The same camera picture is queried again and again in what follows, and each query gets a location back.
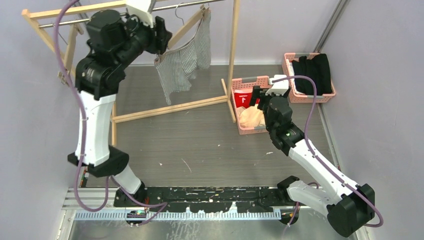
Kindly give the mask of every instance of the beige cloth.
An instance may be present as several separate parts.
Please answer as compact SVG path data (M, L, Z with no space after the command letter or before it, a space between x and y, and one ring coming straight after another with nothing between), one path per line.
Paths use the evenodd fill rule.
M243 110L238 117L238 123L243 128L254 128L265 126L265 118L258 105L250 106Z

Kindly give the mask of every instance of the white wall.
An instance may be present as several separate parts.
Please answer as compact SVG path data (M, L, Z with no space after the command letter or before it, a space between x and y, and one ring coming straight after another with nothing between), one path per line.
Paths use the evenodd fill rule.
M107 0L82 1L84 5ZM167 0L156 7L176 5L182 0ZM241 0L237 35L236 64L281 64L284 53L312 52L324 31L338 0ZM198 5L178 8L177 14L188 20ZM228 64L233 1L210 3L212 64ZM166 28L175 33L182 21L174 9L156 11L165 19ZM187 42L194 32L189 32L180 43ZM154 55L142 54L134 64L153 64Z
M57 9L66 2L10 1L0 14L2 240L56 239L59 212L76 170L67 162L78 141L76 102L56 77L52 51L21 16L22 9ZM67 38L65 28L61 32Z
M353 0L323 48L337 91L325 115L342 170L375 190L377 240L423 238L423 30L421 0Z

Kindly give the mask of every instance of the wooden clothes rack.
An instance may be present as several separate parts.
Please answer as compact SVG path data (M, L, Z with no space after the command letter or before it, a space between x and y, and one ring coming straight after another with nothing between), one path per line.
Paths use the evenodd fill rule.
M203 0L203 1L197 1L197 2L188 2L188 3L181 3L179 7L184 6L191 6L191 5L197 5L197 4L203 4L203 3L212 3L217 2L220 0ZM115 9L115 8L122 8L126 6L125 0L118 0L118 1L111 1L111 2L105 2L105 3L98 3L98 4L91 4L91 5L84 5L84 6L76 6L71 7L66 11L65 15L76 15L76 14L83 14L83 13L89 13L89 12L96 12L106 9ZM168 7L159 7L157 11L162 9L171 9L176 8L175 6L168 6ZM48 46L48 48L55 52L55 44L53 42L52 37L46 32L45 28L47 27L53 27L53 24L47 24L47 25L40 25L38 20L40 19L49 19L49 18L55 18L59 15L61 9L56 10L49 10L49 11L42 11L42 12L30 12L28 9L24 9L22 11L23 18L29 23L29 25L34 29L34 31L40 36L40 38L43 40L43 42ZM112 115L111 115L111 123L112 123L112 130L111 130L111 143L113 146L117 144L117 123L127 122L131 120L136 119L142 119L162 114L168 114L193 108L199 108L214 104L220 104L220 103L227 103L228 108L231 114L232 122L236 122L236 116L232 107L231 103L231 89L232 89L232 79L233 79L233 71L234 71L234 59L236 55L236 41L237 41L237 29L238 29L238 22L239 22L239 11L240 11L240 0L233 0L233 12L232 12L232 26L231 26L231 45L230 45L230 52L229 52L229 66L228 66L228 76L227 76L227 85L225 84L224 79L221 79L221 84L223 87L224 95L207 98L203 100L198 101L192 101L177 105L171 105L146 111L140 111L125 115L117 116L117 106L116 103L113 105L112 108ZM178 30L175 34L173 34L172 39L169 41L169 45L173 47L181 37L187 33L187 31L192 28L196 22L198 22L201 18L201 15L194 14L186 24L180 30ZM68 45L66 48L66 52L60 52L60 55L62 57L62 60L64 62L65 68L70 71L70 74L75 77L75 67L72 64L73 58L74 58L74 52L75 52L75 46L76 46L76 37L77 34L83 34L83 29L79 26L79 23L87 22L88 20L74 20L69 22L63 22L63 25L72 25L69 37L68 37ZM58 75L59 78L62 79L62 82L64 83L64 78L62 73L60 72Z

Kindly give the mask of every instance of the black garment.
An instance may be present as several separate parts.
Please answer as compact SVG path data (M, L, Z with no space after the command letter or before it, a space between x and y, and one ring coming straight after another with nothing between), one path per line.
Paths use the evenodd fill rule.
M292 61L294 75L310 77L316 85L316 95L331 94L330 65L326 54L316 55L312 59L301 56L299 61ZM295 78L296 90L306 95L314 95L312 84L301 78Z

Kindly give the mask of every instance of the metal rail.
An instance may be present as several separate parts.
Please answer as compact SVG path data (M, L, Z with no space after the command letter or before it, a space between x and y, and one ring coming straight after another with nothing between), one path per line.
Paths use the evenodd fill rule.
M202 1L193 1L193 2L181 3L179 5L175 4L175 5L169 5L169 6L161 6L161 7L153 8L152 12L162 11L162 10L167 10L167 9L175 9L176 7L182 8L182 7L189 7L189 6L194 6L194 5L208 4L208 3L220 2L220 1L225 1L225 0L202 0ZM59 23L59 26L86 23L86 22L89 22L89 21L90 21L90 18L83 18L83 19L72 20L72 21L63 21L63 22ZM53 23L51 23L51 24L40 25L39 28L40 29L48 29L48 28L53 28L54 26L55 25Z

